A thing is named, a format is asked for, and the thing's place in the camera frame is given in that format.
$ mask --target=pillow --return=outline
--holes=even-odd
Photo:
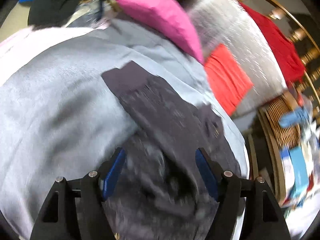
[[[122,10],[169,38],[184,52],[203,63],[197,32],[176,0],[116,0]]]
[[[255,21],[266,38],[287,84],[300,80],[305,67],[296,52],[294,44],[289,41],[279,28],[264,15],[240,3],[249,16]]]
[[[226,113],[231,115],[252,88],[250,78],[223,44],[211,52],[204,69],[214,96]]]

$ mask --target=dark gray garment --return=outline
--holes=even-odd
[[[241,176],[220,117],[210,106],[197,109],[184,101],[133,61],[102,77],[145,131],[123,145],[128,165],[107,203],[112,229],[120,228],[122,239],[204,239],[218,205],[197,169],[196,149]]]
[[[25,239],[57,176],[83,177],[137,132],[101,78],[131,60],[164,78],[183,100],[211,104],[247,175],[243,137],[214,98],[203,66],[158,32],[119,15],[106,30],[42,52],[0,87],[0,209]]]

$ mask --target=cream-colored surface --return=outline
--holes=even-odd
[[[0,28],[0,42],[28,25],[30,7],[17,3]]]

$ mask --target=dark red fabric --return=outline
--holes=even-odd
[[[231,115],[253,86],[250,78],[223,44],[211,52],[204,69],[214,96],[226,113]]]
[[[279,28],[270,19],[252,10],[243,3],[240,3],[240,5],[255,21],[266,38],[279,64],[284,80],[287,83],[300,80],[304,74],[305,67],[301,62],[293,43],[282,34]]]

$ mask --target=pink pillow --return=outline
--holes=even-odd
[[[204,62],[199,37],[176,0],[116,0],[133,19],[160,31],[200,63]]]

